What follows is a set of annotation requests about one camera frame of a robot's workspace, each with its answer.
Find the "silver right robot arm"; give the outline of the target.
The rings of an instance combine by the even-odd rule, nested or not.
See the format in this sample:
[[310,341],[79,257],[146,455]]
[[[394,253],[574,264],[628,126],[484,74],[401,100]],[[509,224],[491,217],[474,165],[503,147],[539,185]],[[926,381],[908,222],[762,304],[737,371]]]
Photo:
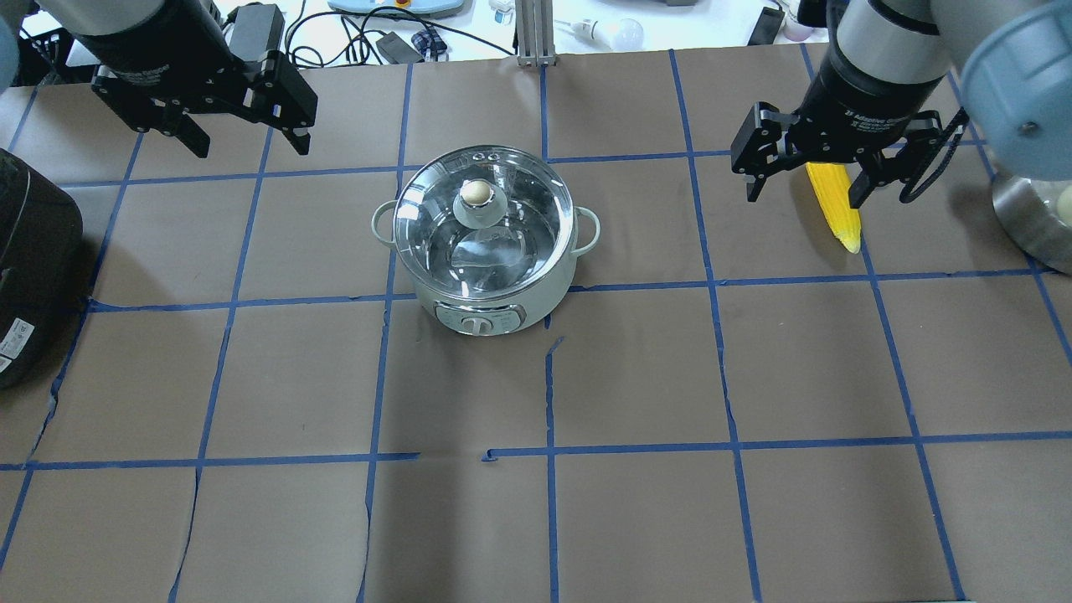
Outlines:
[[900,183],[914,202],[951,160],[961,127],[981,126],[1022,177],[1069,180],[1068,1],[801,1],[827,56],[796,111],[758,102],[731,144],[757,201],[766,179],[808,162],[855,164],[848,198]]

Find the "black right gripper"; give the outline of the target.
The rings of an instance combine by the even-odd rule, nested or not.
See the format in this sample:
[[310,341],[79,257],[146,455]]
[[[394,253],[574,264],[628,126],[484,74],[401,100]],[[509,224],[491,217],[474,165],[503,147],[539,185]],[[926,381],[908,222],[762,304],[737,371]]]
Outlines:
[[955,122],[941,126],[938,111],[922,106],[938,80],[812,80],[793,115],[757,102],[730,146],[731,171],[745,180],[748,203],[760,198],[770,176],[805,162],[857,163],[848,190],[861,209],[877,188],[903,183],[910,204],[948,168],[955,153]]

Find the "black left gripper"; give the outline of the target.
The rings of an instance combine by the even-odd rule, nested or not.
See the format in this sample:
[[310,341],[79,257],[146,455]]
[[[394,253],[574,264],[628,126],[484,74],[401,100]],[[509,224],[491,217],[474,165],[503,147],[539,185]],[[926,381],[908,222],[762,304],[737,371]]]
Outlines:
[[92,36],[91,52],[101,63],[92,90],[132,130],[158,129],[206,159],[211,139],[187,111],[230,113],[279,130],[299,156],[310,152],[317,92],[283,52],[244,62],[229,39],[217,45],[173,29]]

